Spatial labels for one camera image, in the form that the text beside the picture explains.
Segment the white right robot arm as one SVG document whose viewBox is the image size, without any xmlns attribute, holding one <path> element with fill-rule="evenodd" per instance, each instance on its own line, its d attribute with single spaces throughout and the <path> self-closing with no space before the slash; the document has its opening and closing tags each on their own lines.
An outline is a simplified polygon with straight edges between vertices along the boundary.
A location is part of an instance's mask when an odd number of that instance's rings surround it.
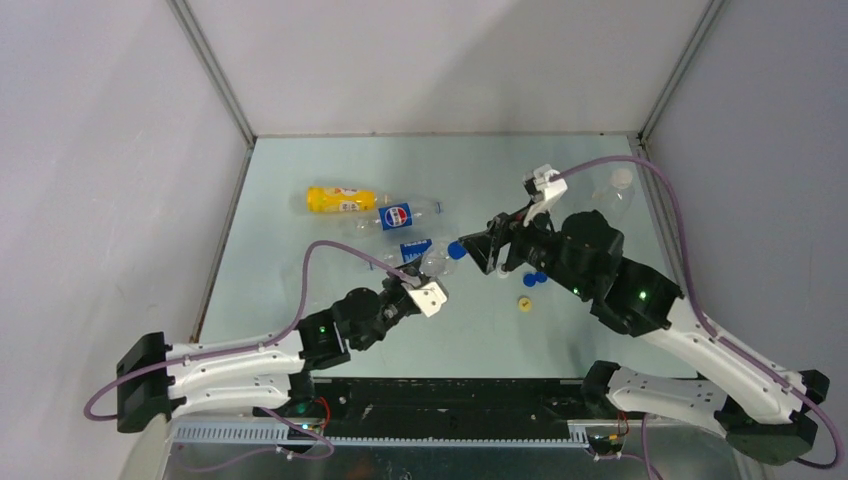
<svg viewBox="0 0 848 480">
<path fill-rule="evenodd" d="M 812 449 L 818 426 L 809 413 L 825 399 L 828 378 L 786 370 L 738 344 L 698 313 L 676 283 L 627 259 L 623 234 L 601 213 L 570 215 L 559 230 L 545 213 L 501 213 L 459 242 L 482 272 L 530 266 L 586 302 L 613 332 L 657 347 L 697 373 L 692 380 L 663 378 L 597 361 L 581 386 L 591 416 L 671 418 L 772 466 L 799 461 Z"/>
</svg>

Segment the clear bottle without label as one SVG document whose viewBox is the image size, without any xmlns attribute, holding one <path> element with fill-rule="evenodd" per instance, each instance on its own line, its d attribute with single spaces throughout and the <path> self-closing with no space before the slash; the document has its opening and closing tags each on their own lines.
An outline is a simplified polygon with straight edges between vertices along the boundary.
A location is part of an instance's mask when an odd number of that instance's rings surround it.
<svg viewBox="0 0 848 480">
<path fill-rule="evenodd" d="M 599 211 L 610 224 L 613 224 L 619 222 L 629 210 L 635 196 L 635 189 L 634 178 L 629 188 L 620 190 L 610 184 L 610 176 L 607 183 L 593 194 L 592 209 Z"/>
</svg>

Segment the clear bottle blue label front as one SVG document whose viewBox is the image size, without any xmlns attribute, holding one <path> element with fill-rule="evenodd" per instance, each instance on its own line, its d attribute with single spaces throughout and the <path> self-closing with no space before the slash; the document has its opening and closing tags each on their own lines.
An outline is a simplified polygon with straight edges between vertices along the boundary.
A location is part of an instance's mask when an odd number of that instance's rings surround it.
<svg viewBox="0 0 848 480">
<path fill-rule="evenodd" d="M 434 241 L 433 246 L 421 256 L 419 272 L 428 277 L 442 277 L 450 275 L 461 260 L 453 260 L 448 257 L 446 248 L 449 240 Z"/>
</svg>

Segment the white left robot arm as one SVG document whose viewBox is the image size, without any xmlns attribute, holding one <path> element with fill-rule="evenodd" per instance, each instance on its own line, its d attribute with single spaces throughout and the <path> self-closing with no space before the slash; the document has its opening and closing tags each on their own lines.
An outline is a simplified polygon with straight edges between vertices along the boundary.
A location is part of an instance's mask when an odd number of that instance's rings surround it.
<svg viewBox="0 0 848 480">
<path fill-rule="evenodd" d="M 282 407 L 304 416 L 316 403 L 311 374 L 350 360 L 385 339 L 400 320 L 438 313 L 447 294 L 436 279 L 412 286 L 397 277 L 381 292 L 356 288 L 330 307 L 274 334 L 217 344 L 169 344 L 142 336 L 116 366 L 117 430 L 138 433 L 155 417 L 239 408 Z"/>
</svg>

